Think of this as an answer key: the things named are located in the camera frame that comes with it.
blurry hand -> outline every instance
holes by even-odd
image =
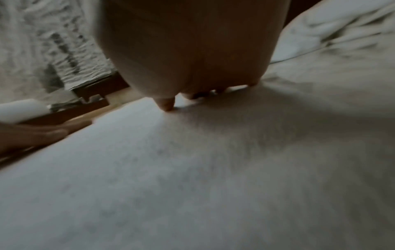
[[[91,121],[81,121],[59,126],[28,126],[0,123],[0,156],[14,150],[55,143],[91,124]]]
[[[289,0],[85,0],[90,29],[122,77],[165,111],[182,93],[255,85]]]

